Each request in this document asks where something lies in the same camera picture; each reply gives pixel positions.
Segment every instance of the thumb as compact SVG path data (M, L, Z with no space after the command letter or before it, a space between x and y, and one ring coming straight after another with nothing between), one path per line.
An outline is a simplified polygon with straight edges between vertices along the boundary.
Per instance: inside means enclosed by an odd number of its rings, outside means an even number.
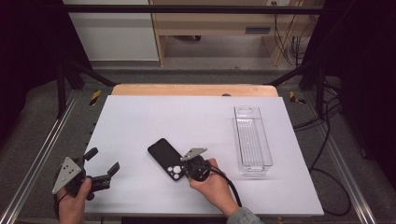
M78 195L76 197L78 201L85 201L88 194L90 193L91 185L92 181L89 178L86 178L84 182L82 182L81 188L79 188Z

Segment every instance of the transparent plastic box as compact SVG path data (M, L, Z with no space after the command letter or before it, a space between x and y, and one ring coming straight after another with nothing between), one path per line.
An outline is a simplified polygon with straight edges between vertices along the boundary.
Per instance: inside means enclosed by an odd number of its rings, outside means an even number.
M246 177L264 177L273 165L260 108L255 105L234 107L234 137L239 173Z

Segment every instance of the yellow and black tape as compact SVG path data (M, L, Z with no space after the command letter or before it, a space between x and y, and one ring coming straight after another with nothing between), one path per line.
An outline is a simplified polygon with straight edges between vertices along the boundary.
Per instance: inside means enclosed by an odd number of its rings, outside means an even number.
M90 105L95 105L95 104L96 104L96 101L97 101L98 98L99 98L100 92L101 92L101 91L95 91L95 92L93 93L93 96L92 96L91 101L90 101Z
M301 104L301 105L306 104L306 101L305 101L305 100L297 100L297 98L295 97L293 91L290 92L290 101L291 101L292 103L299 103L299 104Z

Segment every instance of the person's left hand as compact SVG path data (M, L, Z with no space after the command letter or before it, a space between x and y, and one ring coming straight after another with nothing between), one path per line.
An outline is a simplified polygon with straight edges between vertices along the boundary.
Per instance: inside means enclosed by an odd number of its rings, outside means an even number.
M91 190L91 185L92 181L89 178L86 178L82 183L76 198L68 195L65 188L59 190L57 196L58 202L61 200L59 202L60 224L84 223L85 200Z

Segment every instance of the black smartphone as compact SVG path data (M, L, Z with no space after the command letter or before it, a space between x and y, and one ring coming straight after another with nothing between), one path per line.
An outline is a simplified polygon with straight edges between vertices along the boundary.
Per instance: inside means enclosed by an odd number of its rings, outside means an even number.
M175 181L183 177L184 171L180 154L162 138L148 148L148 153L161 165L165 172Z

